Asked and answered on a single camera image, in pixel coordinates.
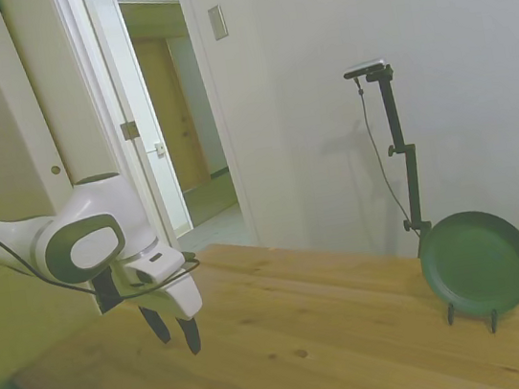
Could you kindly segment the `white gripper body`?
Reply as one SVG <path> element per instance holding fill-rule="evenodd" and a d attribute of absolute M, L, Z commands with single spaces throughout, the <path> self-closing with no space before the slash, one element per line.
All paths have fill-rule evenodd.
<path fill-rule="evenodd" d="M 121 297 L 138 307 L 192 319 L 203 306 L 202 298 L 184 264 L 183 254 L 167 245 L 116 261 L 114 270 Z"/>

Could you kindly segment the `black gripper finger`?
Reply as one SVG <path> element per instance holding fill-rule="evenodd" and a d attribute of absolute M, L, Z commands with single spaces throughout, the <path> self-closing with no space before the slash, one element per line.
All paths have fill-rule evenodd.
<path fill-rule="evenodd" d="M 198 355 L 202 349 L 202 339 L 200 338 L 200 332 L 196 320 L 193 318 L 177 318 L 176 321 L 178 322 L 179 328 L 181 328 L 181 331 L 185 336 L 188 348 L 193 355 Z"/>
<path fill-rule="evenodd" d="M 140 313 L 145 318 L 147 324 L 153 330 L 154 334 L 159 338 L 160 342 L 167 344 L 170 342 L 171 334 L 166 323 L 156 310 L 145 309 L 139 307 Z"/>

